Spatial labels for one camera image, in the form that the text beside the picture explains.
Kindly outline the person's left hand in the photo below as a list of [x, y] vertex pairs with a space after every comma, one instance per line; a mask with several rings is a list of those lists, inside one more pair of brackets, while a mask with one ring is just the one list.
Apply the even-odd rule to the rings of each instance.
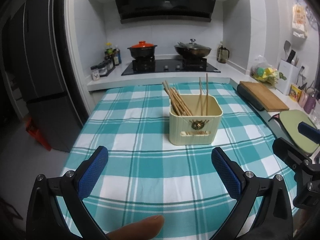
[[111, 240], [153, 239], [163, 228], [163, 215], [150, 216], [135, 223], [128, 224], [106, 234]]

